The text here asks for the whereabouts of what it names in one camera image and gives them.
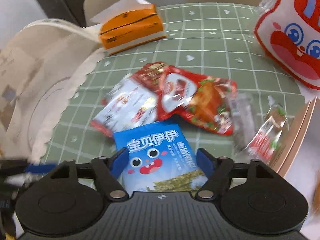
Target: black stripe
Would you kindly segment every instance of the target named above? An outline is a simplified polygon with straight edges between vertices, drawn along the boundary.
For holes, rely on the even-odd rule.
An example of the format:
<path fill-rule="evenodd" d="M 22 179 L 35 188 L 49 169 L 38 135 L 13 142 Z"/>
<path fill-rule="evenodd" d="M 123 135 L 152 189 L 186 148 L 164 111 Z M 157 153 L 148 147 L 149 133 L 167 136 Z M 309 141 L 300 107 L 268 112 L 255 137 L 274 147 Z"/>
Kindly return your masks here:
<path fill-rule="evenodd" d="M 113 30 L 119 29 L 119 28 L 121 28 L 121 27 L 124 27 L 124 26 L 130 25 L 130 24 L 134 24 L 134 23 L 141 22 L 141 21 L 143 21 L 143 20 L 145 20 L 145 19 L 147 19 L 147 18 L 150 18 L 150 17 L 152 17 L 152 16 L 155 16 L 155 15 L 158 15 L 158 14 L 157 14 L 157 13 L 151 14 L 151 15 L 149 15 L 149 16 L 147 16 L 147 17 L 144 17 L 144 18 L 142 18 L 142 19 L 140 19 L 140 20 L 138 20 L 138 21 L 135 21 L 135 22 L 133 22 L 133 23 L 128 23 L 128 24 L 125 24 L 125 25 L 122 25 L 122 26 L 119 26 L 119 27 L 113 28 L 113 29 L 108 30 L 108 31 L 106 31 L 106 32 L 100 33 L 99 35 L 103 35 L 103 34 L 105 34 L 105 33 L 111 32 L 111 31 L 113 31 Z"/>

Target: rabbit-shaped package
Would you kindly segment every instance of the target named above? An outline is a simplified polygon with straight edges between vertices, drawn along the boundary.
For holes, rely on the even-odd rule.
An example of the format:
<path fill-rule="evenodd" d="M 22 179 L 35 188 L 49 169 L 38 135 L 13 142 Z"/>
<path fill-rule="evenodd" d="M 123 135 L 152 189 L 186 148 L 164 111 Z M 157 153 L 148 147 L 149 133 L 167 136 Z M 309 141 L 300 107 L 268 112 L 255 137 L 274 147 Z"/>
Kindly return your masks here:
<path fill-rule="evenodd" d="M 277 0 L 258 20 L 255 35 L 284 70 L 320 90 L 320 0 Z"/>

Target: cartoon eye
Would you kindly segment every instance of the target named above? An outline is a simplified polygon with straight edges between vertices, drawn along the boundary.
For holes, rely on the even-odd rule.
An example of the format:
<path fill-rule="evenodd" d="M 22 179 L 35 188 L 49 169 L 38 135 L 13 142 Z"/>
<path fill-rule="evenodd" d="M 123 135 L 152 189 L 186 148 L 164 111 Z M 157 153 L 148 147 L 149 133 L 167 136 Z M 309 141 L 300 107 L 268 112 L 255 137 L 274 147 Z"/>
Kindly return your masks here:
<path fill-rule="evenodd" d="M 134 168 L 138 168 L 142 165 L 142 159 L 135 157 L 130 160 L 130 165 Z"/>
<path fill-rule="evenodd" d="M 295 45 L 300 45 L 303 41 L 303 30 L 302 28 L 296 24 L 296 23 L 291 23 L 289 24 L 285 30 L 284 33 L 292 40 L 292 42 Z"/>
<path fill-rule="evenodd" d="M 320 41 L 311 41 L 308 44 L 307 53 L 312 57 L 320 59 Z"/>
<path fill-rule="evenodd" d="M 149 149 L 147 152 L 147 155 L 150 158 L 156 158 L 159 156 L 159 154 L 160 154 L 159 150 L 155 148 Z"/>

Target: black circular disc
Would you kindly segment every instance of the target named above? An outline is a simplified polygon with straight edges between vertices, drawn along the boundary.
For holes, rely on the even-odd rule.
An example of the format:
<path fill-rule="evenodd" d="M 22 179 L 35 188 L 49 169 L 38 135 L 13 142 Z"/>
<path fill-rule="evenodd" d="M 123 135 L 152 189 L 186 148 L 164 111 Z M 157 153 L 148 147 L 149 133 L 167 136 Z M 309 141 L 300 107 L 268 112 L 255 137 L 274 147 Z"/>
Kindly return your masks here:
<path fill-rule="evenodd" d="M 16 203 L 20 223 L 28 231 L 45 236 L 82 231 L 102 210 L 102 197 L 94 189 L 62 181 L 35 184 Z"/>
<path fill-rule="evenodd" d="M 221 198 L 221 211 L 236 227 L 255 234 L 281 234 L 302 225 L 308 203 L 292 186 L 239 185 Z"/>

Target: red open mouth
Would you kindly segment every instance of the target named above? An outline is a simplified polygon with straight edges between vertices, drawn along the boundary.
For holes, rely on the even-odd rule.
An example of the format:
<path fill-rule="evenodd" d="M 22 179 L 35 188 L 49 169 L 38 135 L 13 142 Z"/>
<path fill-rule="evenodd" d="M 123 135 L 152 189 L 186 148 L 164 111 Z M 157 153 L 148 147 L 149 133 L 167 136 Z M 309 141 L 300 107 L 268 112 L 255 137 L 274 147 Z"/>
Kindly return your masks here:
<path fill-rule="evenodd" d="M 141 174 L 150 174 L 160 169 L 162 166 L 162 160 L 161 159 L 155 159 L 152 163 L 146 166 L 142 166 L 140 168 Z"/>
<path fill-rule="evenodd" d="M 319 65 L 319 59 L 301 52 L 285 33 L 274 31 L 270 42 L 275 53 L 295 72 L 308 79 L 319 79 L 315 69 Z"/>

